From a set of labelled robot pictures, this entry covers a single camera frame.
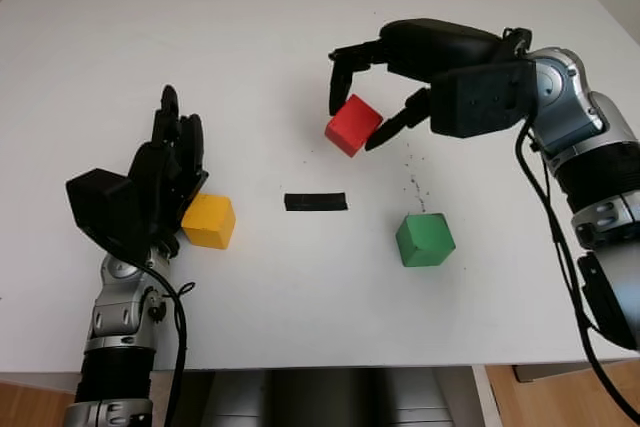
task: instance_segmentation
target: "robotic hand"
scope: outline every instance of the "robotic hand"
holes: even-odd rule
[[[529,52],[532,34],[506,29],[502,37],[431,19],[391,22],[376,41],[344,47],[334,62],[329,113],[346,101],[355,72],[387,64],[389,72],[430,84],[384,122],[365,145],[371,150],[431,118],[431,130],[472,137],[507,129],[526,119],[516,155],[549,216],[583,346],[596,374],[621,408],[640,416],[602,371],[587,335],[598,330],[611,342],[640,349],[640,144],[613,104],[589,89],[573,52]],[[572,227],[587,254],[578,260],[582,292],[598,327],[582,310],[571,253],[545,194],[522,156],[527,135],[555,176],[574,213]]]
[[[178,253],[175,233],[207,179],[202,169],[200,118],[178,116],[171,86],[162,93],[153,135],[136,153],[126,177],[94,169],[67,182],[77,225],[107,251],[85,346],[82,379],[65,427],[151,426],[149,374],[156,326],[174,301],[178,357],[165,425],[180,390],[186,350],[186,319],[180,295],[166,280]]]

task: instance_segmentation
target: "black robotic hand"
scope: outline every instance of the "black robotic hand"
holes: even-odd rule
[[[139,265],[152,246],[178,253],[174,234],[208,174],[202,169],[200,117],[179,117],[178,96],[162,92],[151,141],[140,146],[128,175],[94,169],[67,182],[78,227],[113,256]]]
[[[502,37],[433,19],[391,22],[380,38],[343,47],[334,62],[329,113],[345,103],[353,74],[387,64],[389,72],[430,84],[384,122],[365,146],[371,150],[431,117],[433,132],[472,137],[507,129],[536,105],[535,63],[525,55],[531,31],[506,29]]]

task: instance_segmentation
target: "black cable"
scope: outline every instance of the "black cable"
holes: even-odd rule
[[[586,314],[584,313],[583,304],[582,304],[582,296],[580,295],[580,285],[578,282],[578,276],[576,273],[576,269],[573,263],[573,258],[571,257],[571,251],[569,250],[569,245],[567,243],[567,239],[564,236],[564,232],[562,231],[562,227],[558,221],[555,211],[551,206],[551,202],[549,198],[544,194],[542,187],[538,183],[538,180],[533,175],[533,172],[529,168],[527,164],[524,154],[523,154],[523,145],[524,139],[527,137],[529,129],[533,125],[533,121],[535,120],[535,111],[533,111],[525,120],[522,129],[518,133],[518,137],[516,139],[515,145],[515,154],[516,159],[518,160],[518,164],[520,164],[520,168],[523,173],[527,177],[527,180],[533,187],[533,190],[538,195],[540,202],[542,203],[547,218],[549,220],[549,227],[551,229],[551,233],[553,235],[554,243],[558,246],[558,252],[562,253],[564,257],[564,262],[567,267],[570,286],[569,286],[569,297],[571,298],[571,303],[573,304],[574,312],[576,315],[576,320],[578,324],[578,332],[580,333],[580,340],[582,341],[582,347],[587,356],[587,360],[589,364],[591,364],[591,368],[595,372],[598,380],[607,391],[607,393],[611,396],[611,398],[615,401],[615,403],[620,407],[620,409],[636,424],[640,425],[640,414],[627,402],[627,400],[618,392],[615,385],[606,372],[600,365],[595,352],[593,351],[593,346],[591,345],[591,339],[589,339],[588,329],[593,327],[593,324],[588,319]]]
[[[184,313],[184,307],[180,297],[187,292],[193,290],[195,283],[189,282],[183,285],[179,292],[176,292],[169,281],[157,270],[153,270],[150,265],[136,264],[135,267],[145,274],[153,277],[167,291],[167,295],[173,301],[173,319],[178,332],[178,353],[176,354],[176,363],[173,371],[173,379],[171,381],[171,391],[169,393],[169,402],[167,403],[167,413],[164,419],[164,426],[171,427],[173,416],[180,398],[180,390],[182,388],[182,374],[184,373],[184,364],[187,357],[187,318]]]

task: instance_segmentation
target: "black tape strip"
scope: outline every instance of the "black tape strip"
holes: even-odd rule
[[[348,210],[344,192],[337,194],[284,194],[284,206],[293,211]]]

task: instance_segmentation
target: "white table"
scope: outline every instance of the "white table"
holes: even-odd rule
[[[424,124],[354,159],[323,137],[327,53],[410,17],[531,28],[534,47],[578,52],[640,132],[640,48],[595,0],[0,3],[0,372],[79,369],[103,253],[75,227],[64,183],[96,166],[126,172],[165,83],[203,118],[203,191],[230,196],[237,216],[229,250],[181,237],[172,263],[175,285],[197,283],[184,300],[188,368],[583,359],[515,130],[460,141]],[[418,87],[380,67],[353,91],[390,115]],[[348,211],[284,209],[285,192],[331,191]],[[394,234],[420,200],[445,213],[458,248],[406,269]],[[165,325],[156,368],[174,348]]]

